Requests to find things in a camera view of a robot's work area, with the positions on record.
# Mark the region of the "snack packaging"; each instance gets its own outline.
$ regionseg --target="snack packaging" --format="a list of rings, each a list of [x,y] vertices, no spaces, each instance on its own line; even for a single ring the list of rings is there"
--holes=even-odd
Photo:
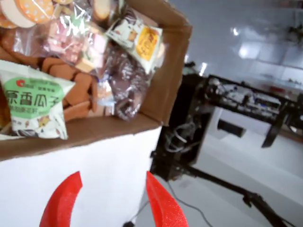
[[[104,78],[115,102],[115,115],[123,120],[136,116],[152,79],[140,63],[118,45],[110,47]]]
[[[14,135],[68,138],[62,100],[74,82],[2,60],[0,80],[9,105]]]
[[[126,6],[126,13],[107,31],[107,35],[133,56],[149,74],[156,62],[162,43],[162,28],[147,26]]]
[[[14,51],[26,56],[56,56],[82,72],[97,75],[103,73],[108,40],[87,17],[71,13],[31,31],[18,31]]]

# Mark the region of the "box flap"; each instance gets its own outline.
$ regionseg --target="box flap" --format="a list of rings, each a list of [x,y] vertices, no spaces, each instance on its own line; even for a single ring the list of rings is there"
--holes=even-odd
[[[141,112],[167,125],[182,80],[184,56],[192,26],[182,13],[163,0],[127,0],[127,3],[163,28],[165,60],[154,75]]]
[[[159,127],[159,123],[139,114],[130,122],[116,117],[99,117],[74,120],[67,123],[68,140],[19,139],[0,141],[0,161],[13,157],[45,154],[64,148],[90,144],[92,142],[126,134],[135,134]]]
[[[127,4],[156,21],[161,27],[185,26],[186,16],[164,0],[126,0]]]
[[[182,81],[184,56],[189,44],[191,27],[165,29],[163,40],[167,45],[164,63],[156,71],[141,112],[167,125]]]

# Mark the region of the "melon seed bag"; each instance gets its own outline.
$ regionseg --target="melon seed bag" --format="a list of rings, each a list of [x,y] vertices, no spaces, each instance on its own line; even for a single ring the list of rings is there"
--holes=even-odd
[[[0,61],[0,81],[16,135],[68,138],[62,100],[74,82],[9,61]]]

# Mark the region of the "clear plastic wrapper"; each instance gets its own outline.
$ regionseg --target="clear plastic wrapper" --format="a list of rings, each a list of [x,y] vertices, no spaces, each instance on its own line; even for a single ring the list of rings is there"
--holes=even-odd
[[[103,80],[107,80],[115,102],[115,115],[130,120],[136,116],[152,79],[144,68],[118,45],[111,46]]]
[[[75,83],[9,61],[0,72],[13,135],[66,140],[62,100]]]
[[[107,31],[107,35],[125,48],[147,74],[155,67],[162,33],[162,28],[145,25],[129,6],[126,6],[123,18],[118,19]]]
[[[63,10],[48,24],[17,31],[14,51],[26,56],[56,56],[83,72],[102,74],[108,37],[86,11],[73,9]]]
[[[30,28],[45,24],[57,18],[62,9],[92,13],[86,0],[1,0],[0,6],[0,27],[3,28]]]

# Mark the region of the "green label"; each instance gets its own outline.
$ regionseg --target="green label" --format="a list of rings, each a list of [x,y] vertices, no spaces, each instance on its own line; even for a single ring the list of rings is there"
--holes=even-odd
[[[4,92],[11,115],[26,119],[48,115],[64,98],[60,84],[44,79],[13,78],[4,84]]]

